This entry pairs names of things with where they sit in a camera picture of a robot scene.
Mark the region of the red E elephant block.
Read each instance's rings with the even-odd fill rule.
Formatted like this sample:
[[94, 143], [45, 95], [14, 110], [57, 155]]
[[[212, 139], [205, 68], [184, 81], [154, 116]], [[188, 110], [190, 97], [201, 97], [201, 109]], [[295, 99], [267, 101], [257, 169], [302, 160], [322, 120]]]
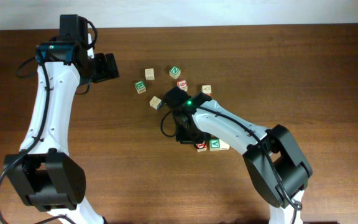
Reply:
[[199, 144], [196, 144], [196, 150], [198, 152], [203, 152], [203, 151], [206, 151], [208, 149], [206, 143], [199, 143]]

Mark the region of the green V wooden block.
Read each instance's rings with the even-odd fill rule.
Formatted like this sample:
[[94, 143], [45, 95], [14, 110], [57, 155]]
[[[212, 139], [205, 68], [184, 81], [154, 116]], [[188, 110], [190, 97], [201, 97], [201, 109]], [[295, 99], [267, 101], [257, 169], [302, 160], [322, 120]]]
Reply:
[[221, 150], [221, 144], [219, 139], [211, 139], [209, 141], [209, 150], [210, 151], [220, 151]]

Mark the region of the pretzel picture wooden block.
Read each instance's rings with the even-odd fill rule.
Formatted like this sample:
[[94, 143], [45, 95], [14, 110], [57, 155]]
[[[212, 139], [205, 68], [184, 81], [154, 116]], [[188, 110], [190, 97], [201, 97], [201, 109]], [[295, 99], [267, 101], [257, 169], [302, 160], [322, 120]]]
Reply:
[[219, 140], [219, 145], [220, 145], [220, 150], [229, 150], [230, 149], [230, 145], [225, 143], [221, 139]]

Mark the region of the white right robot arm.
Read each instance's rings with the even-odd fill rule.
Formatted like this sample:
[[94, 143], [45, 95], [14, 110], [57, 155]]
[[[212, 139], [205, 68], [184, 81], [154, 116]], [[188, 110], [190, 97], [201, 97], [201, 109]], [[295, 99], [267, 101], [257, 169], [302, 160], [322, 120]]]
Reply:
[[215, 136], [242, 156], [254, 188], [269, 204], [270, 223], [302, 223], [301, 199], [313, 170], [286, 127], [252, 124], [209, 95], [190, 96], [179, 87], [163, 102], [173, 116], [177, 142], [196, 146]]

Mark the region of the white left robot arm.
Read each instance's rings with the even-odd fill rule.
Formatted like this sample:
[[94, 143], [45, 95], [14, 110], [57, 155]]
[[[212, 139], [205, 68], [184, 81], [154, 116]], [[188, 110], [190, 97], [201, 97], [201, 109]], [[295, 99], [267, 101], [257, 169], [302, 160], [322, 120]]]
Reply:
[[113, 54], [94, 54], [94, 25], [76, 14], [60, 16], [59, 34], [35, 48], [38, 88], [19, 153], [4, 158], [7, 177], [26, 206], [62, 223], [105, 223], [85, 197], [84, 170], [68, 152], [71, 107], [80, 85], [119, 77]]

